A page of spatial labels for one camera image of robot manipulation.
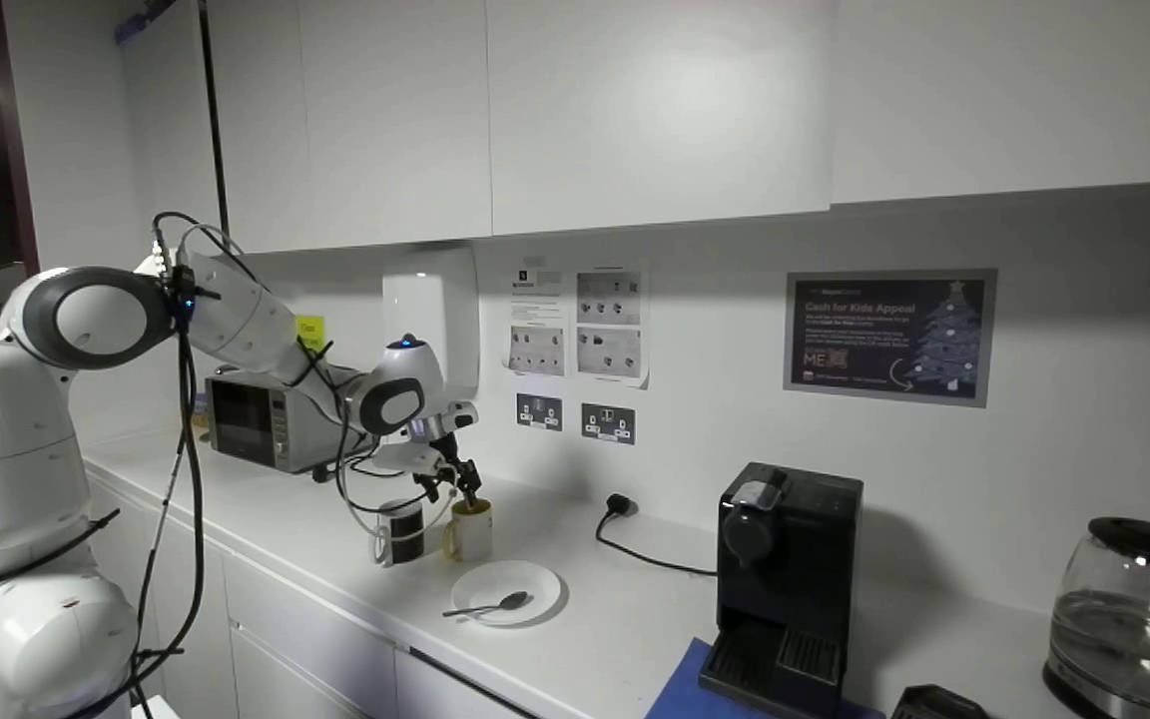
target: upper cabinet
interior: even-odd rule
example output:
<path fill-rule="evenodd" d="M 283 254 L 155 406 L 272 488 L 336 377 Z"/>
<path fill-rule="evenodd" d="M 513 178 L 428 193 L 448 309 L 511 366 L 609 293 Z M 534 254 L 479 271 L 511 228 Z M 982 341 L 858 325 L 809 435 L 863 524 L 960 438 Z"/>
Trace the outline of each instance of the upper cabinet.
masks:
<path fill-rule="evenodd" d="M 248 250 L 492 233 L 479 0 L 207 0 Z"/>
<path fill-rule="evenodd" d="M 207 0 L 242 247 L 825 206 L 833 0 Z"/>
<path fill-rule="evenodd" d="M 250 250 L 1150 182 L 1139 0 L 207 0 Z"/>
<path fill-rule="evenodd" d="M 126 36 L 119 53 L 139 202 L 135 236 L 146 236 L 155 212 L 218 222 L 198 4 L 176 0 L 155 25 Z"/>
<path fill-rule="evenodd" d="M 825 206 L 830 0 L 485 0 L 493 233 Z"/>
<path fill-rule="evenodd" d="M 1150 4 L 843 0 L 833 202 L 1150 182 Z"/>

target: cabinet door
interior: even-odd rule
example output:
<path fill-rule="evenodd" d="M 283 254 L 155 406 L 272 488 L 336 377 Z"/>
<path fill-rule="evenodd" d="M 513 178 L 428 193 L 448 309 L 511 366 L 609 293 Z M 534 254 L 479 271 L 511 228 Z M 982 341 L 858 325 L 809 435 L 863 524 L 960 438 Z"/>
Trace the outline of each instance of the cabinet door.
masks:
<path fill-rule="evenodd" d="M 493 233 L 825 206 L 830 0 L 485 0 Z"/>
<path fill-rule="evenodd" d="M 155 535 L 159 507 L 117 491 L 113 480 L 91 470 L 94 495 L 119 503 L 119 520 L 91 535 L 91 550 L 99 572 L 119 583 L 126 603 L 135 607 L 144 583 L 144 560 Z M 182 638 L 182 654 L 167 660 L 146 696 L 164 696 L 180 716 L 191 719 L 236 719 L 236 678 L 232 678 L 232 646 L 227 646 L 227 590 L 223 590 L 223 548 L 207 542 L 207 583 L 198 615 Z M 144 646 L 167 646 L 176 636 L 188 599 L 191 599 L 191 524 L 167 520 L 155 578 L 144 612 Z"/>
<path fill-rule="evenodd" d="M 250 250 L 492 233 L 481 0 L 210 0 Z"/>
<path fill-rule="evenodd" d="M 146 236 L 150 214 L 167 206 L 218 222 L 207 61 L 196 0 L 172 4 L 122 45 L 122 80 L 139 236 Z"/>
<path fill-rule="evenodd" d="M 227 615 L 300 675 L 329 686 L 351 708 L 393 716 L 391 642 L 356 615 L 240 556 L 227 556 Z"/>
<path fill-rule="evenodd" d="M 400 719 L 441 719 L 441 716 L 517 719 L 524 716 L 405 651 L 393 651 L 393 686 L 400 686 Z"/>
<path fill-rule="evenodd" d="M 833 202 L 1150 182 L 1150 4 L 843 0 Z"/>
<path fill-rule="evenodd" d="M 329 686 L 302 675 L 296 662 L 263 646 L 250 630 L 232 630 L 232 662 L 242 719 L 360 719 Z"/>
<path fill-rule="evenodd" d="M 296 0 L 207 0 L 227 233 L 296 247 L 310 212 Z"/>

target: black cable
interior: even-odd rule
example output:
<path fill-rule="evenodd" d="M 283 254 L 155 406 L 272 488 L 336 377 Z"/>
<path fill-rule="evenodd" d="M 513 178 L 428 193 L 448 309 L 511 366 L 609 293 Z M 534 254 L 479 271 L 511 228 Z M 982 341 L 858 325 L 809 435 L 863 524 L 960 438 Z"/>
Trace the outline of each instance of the black cable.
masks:
<path fill-rule="evenodd" d="M 150 590 L 150 572 L 159 563 L 159 548 L 164 548 L 164 528 L 167 528 L 167 515 L 172 515 L 172 498 L 176 498 L 176 484 L 180 484 L 180 458 L 182 458 L 182 435 L 176 443 L 176 463 L 172 463 L 172 480 L 167 480 L 167 491 L 164 491 L 164 503 L 159 503 L 159 528 L 150 535 L 150 548 L 146 548 L 146 560 L 144 560 L 144 575 L 139 575 L 139 595 L 135 595 L 135 642 L 130 642 L 130 678 L 135 678 L 135 662 L 139 662 L 139 638 L 144 638 L 144 612 L 146 612 L 146 590 Z M 144 716 L 150 719 L 150 708 L 144 704 L 144 683 L 135 678 L 130 683 L 130 704 L 144 708 Z"/>
<path fill-rule="evenodd" d="M 421 503 L 421 495 L 412 495 L 412 498 L 400 498 L 400 503 L 391 503 L 391 507 L 368 507 L 368 503 L 356 503 L 356 498 L 348 495 L 348 488 L 343 488 L 343 457 L 348 457 L 343 443 L 348 443 L 348 433 L 351 433 L 351 411 L 348 411 L 348 402 L 343 402 L 343 390 L 340 390 L 340 386 L 326 381 L 326 371 L 322 371 L 322 357 L 329 351 L 329 343 L 326 343 L 322 351 L 310 351 L 310 347 L 300 343 L 300 351 L 302 351 L 306 366 L 290 381 L 290 386 L 302 383 L 302 377 L 319 377 L 319 383 L 326 383 L 326 390 L 329 390 L 329 401 L 336 401 L 340 443 L 336 443 L 336 470 L 329 470 L 329 480 L 336 480 L 336 495 L 343 498 L 343 507 L 356 512 L 356 515 L 387 515 L 387 512 L 403 512 L 403 507 Z"/>
<path fill-rule="evenodd" d="M 250 271 L 250 262 L 236 250 L 236 243 L 232 243 L 227 236 L 218 238 L 207 222 L 198 222 L 198 221 L 188 214 L 188 212 L 155 212 L 155 214 L 150 214 L 150 236 L 159 238 L 159 250 L 167 247 L 167 243 L 164 243 L 164 221 L 180 221 L 180 222 L 203 233 L 203 236 L 218 247 L 218 254 L 227 254 L 250 282 L 267 287 L 267 282 Z"/>
<path fill-rule="evenodd" d="M 400 474 L 405 474 L 405 470 L 376 470 L 376 466 L 363 466 L 363 463 L 372 463 L 372 457 L 376 457 L 376 451 L 351 458 L 348 470 L 372 474 L 372 480 L 400 480 Z"/>
<path fill-rule="evenodd" d="M 144 651 L 144 667 L 135 675 L 126 675 L 117 691 L 109 691 L 103 698 L 71 711 L 71 719 L 94 719 L 99 711 L 109 711 L 122 691 L 130 691 L 135 683 L 144 683 L 150 672 L 159 672 L 182 642 L 182 636 L 191 630 L 198 607 L 203 607 L 203 588 L 207 588 L 207 542 L 203 542 L 203 466 L 198 466 L 198 447 L 191 435 L 191 402 L 196 402 L 196 363 L 191 363 L 191 343 L 188 343 L 188 329 L 180 329 L 180 443 L 182 443 L 182 458 L 188 458 L 188 474 L 191 474 L 191 599 L 188 599 L 188 615 L 180 623 L 180 630 L 172 636 L 172 642 L 164 651 Z"/>
<path fill-rule="evenodd" d="M 326 361 L 326 351 L 336 347 L 336 341 L 326 341 L 319 351 L 310 351 L 306 343 L 300 343 L 302 351 L 302 371 L 288 383 L 300 386 L 306 377 L 319 377 L 329 386 L 336 411 L 343 406 L 340 386 L 319 371 L 319 363 Z"/>
<path fill-rule="evenodd" d="M 596 530 L 596 538 L 606 542 L 609 550 L 621 550 L 621 556 L 632 556 L 632 560 L 637 560 L 637 563 L 666 567 L 666 572 L 682 572 L 682 575 L 718 575 L 718 572 L 708 572 L 708 567 L 666 563 L 666 560 L 653 560 L 653 556 L 642 556 L 642 550 L 634 550 L 634 548 L 621 548 L 621 542 L 606 538 L 602 530 L 606 530 L 606 524 L 609 524 L 616 515 L 620 515 L 620 512 L 606 512 L 606 515 L 598 520 L 598 530 Z"/>

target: printed sign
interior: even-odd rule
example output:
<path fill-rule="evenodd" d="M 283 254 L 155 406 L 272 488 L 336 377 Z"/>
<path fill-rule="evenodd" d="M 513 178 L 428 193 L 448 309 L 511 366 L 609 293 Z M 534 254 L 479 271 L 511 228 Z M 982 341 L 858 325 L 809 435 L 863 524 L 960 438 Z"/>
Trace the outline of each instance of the printed sign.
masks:
<path fill-rule="evenodd" d="M 994 271 L 789 275 L 785 386 L 982 402 Z"/>

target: small appliance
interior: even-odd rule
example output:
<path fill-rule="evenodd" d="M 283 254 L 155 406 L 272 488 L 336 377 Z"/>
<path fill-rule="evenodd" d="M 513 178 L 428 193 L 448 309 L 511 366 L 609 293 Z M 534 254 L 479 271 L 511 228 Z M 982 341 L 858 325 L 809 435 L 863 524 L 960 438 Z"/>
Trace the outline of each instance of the small appliance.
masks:
<path fill-rule="evenodd" d="M 1088 524 L 1052 603 L 1046 683 L 1079 716 L 1150 719 L 1150 524 Z"/>
<path fill-rule="evenodd" d="M 274 470 L 310 470 L 336 458 L 340 422 L 302 390 L 263 371 L 223 371 L 207 381 L 210 447 Z"/>
<path fill-rule="evenodd" d="M 704 686 L 774 716 L 843 711 L 858 480 L 746 463 L 718 503 L 718 642 Z"/>

